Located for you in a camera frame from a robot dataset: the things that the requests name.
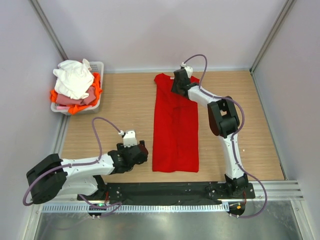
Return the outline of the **red t-shirt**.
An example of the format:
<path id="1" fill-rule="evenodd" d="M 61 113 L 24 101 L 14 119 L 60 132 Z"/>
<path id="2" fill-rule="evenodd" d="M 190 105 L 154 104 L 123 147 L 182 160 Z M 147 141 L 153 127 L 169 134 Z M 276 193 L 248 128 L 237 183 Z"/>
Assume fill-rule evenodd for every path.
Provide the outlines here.
<path id="1" fill-rule="evenodd" d="M 174 80 L 155 76 L 152 170 L 154 172 L 199 171 L 198 104 L 171 92 Z"/>

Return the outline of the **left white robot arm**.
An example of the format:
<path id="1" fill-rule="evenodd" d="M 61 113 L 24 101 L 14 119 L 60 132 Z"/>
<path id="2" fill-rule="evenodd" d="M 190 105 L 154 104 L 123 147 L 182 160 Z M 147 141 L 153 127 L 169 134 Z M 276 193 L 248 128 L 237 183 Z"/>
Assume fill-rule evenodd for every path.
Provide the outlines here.
<path id="1" fill-rule="evenodd" d="M 116 145 L 101 156 L 67 159 L 52 153 L 26 173 L 29 188 L 25 193 L 31 196 L 31 203 L 44 204 L 57 196 L 78 195 L 101 200 L 106 194 L 102 177 L 123 174 L 148 160 L 145 142 L 125 147 Z"/>

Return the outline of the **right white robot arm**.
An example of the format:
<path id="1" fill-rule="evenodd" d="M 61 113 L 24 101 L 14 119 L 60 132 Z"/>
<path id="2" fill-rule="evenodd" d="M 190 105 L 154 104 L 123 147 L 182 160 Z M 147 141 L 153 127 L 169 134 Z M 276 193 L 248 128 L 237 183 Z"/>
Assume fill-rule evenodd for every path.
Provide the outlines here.
<path id="1" fill-rule="evenodd" d="M 231 97 L 215 95 L 199 83 L 191 82 L 192 73 L 189 66 L 174 71 L 171 91 L 207 108 L 210 130 L 218 137 L 223 149 L 225 192 L 229 197 L 237 198 L 249 185 L 238 146 L 238 132 L 244 124 L 240 122 Z"/>

